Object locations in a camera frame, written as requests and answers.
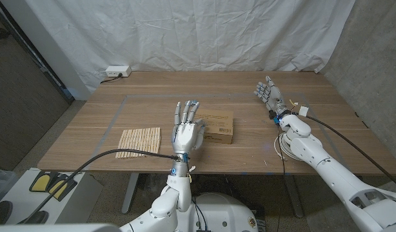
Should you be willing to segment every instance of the power strip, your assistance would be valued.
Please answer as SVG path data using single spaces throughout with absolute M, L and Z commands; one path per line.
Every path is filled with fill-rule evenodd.
M 120 73 L 122 74 L 122 77 L 129 77 L 129 74 L 131 74 L 132 70 L 129 66 L 109 66 L 105 70 L 106 74 L 108 77 L 117 77 Z

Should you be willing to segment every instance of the grey wall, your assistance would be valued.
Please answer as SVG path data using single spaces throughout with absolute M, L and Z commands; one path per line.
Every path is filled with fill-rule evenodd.
M 396 1 L 356 0 L 321 73 L 396 157 Z
M 76 100 L 88 100 L 91 93 L 46 28 L 38 20 L 26 1 L 1 0 L 29 40 L 62 80 Z

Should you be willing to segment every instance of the white curtain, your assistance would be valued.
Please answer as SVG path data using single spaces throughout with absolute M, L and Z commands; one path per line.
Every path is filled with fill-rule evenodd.
M 109 65 L 132 70 L 314 70 L 354 0 L 26 0 L 94 91 Z

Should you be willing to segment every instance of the table surface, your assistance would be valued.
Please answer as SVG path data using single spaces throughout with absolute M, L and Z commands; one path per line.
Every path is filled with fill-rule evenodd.
M 232 144 L 204 142 L 201 149 L 191 152 L 194 173 L 282 174 L 282 162 L 273 147 L 277 127 L 269 120 L 264 103 L 252 93 L 259 81 L 265 82 L 266 75 L 280 88 L 286 102 L 291 99 L 309 106 L 310 116 L 334 127 L 396 175 L 396 160 L 386 147 L 324 76 L 313 72 L 132 72 L 128 78 L 100 85 L 37 167 L 73 171 L 94 155 L 117 148 L 125 129 L 160 127 L 159 153 L 172 155 L 170 134 L 176 104 L 196 99 L 200 108 L 233 111 L 234 120 Z M 311 126 L 324 149 L 353 173 L 381 174 L 332 131 L 310 119 L 301 119 Z M 116 159 L 111 154 L 87 168 L 168 173 L 171 167 L 170 159 Z M 292 175 L 316 174 L 306 163 L 290 158 L 285 162 L 285 171 Z

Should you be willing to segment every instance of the white robotic arm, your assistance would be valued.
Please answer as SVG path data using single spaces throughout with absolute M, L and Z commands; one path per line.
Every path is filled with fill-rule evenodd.
M 396 193 L 375 188 L 359 180 L 352 172 L 331 157 L 321 142 L 311 134 L 311 128 L 296 115 L 290 114 L 283 104 L 284 99 L 277 87 L 266 78 L 267 85 L 257 85 L 256 95 L 266 103 L 267 108 L 275 110 L 279 126 L 286 133 L 284 142 L 291 147 L 297 158 L 314 168 L 333 192 L 345 205 L 354 222 L 361 231 L 383 231 L 396 226 Z M 275 93 L 273 101 L 265 96 Z
M 204 122 L 193 122 L 199 102 L 188 101 L 180 118 L 181 103 L 175 109 L 175 126 L 172 132 L 172 147 L 178 159 L 172 164 L 167 186 L 161 196 L 155 199 L 152 207 L 135 220 L 122 226 L 124 232 L 162 232 L 174 231 L 178 225 L 177 210 L 185 212 L 191 204 L 190 178 L 188 173 L 188 154 L 203 143 Z

